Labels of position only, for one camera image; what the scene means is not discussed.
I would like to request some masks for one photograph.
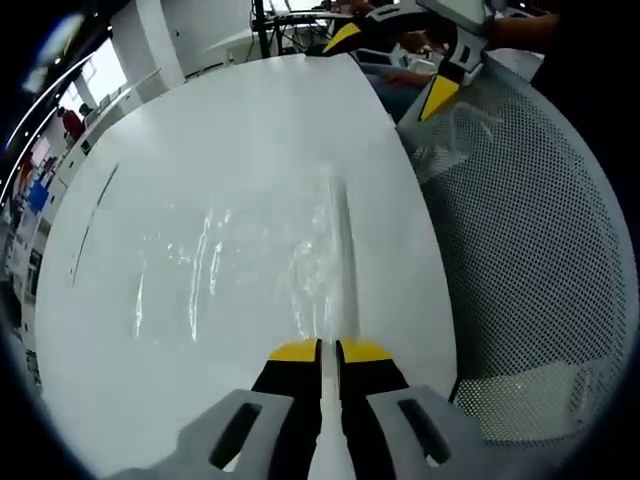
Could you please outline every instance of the white table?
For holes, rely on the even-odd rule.
[[[429,214],[348,56],[215,71],[107,131],[56,216],[36,316],[44,400],[98,475],[168,455],[179,429],[304,336],[373,339],[443,396],[456,377]]]

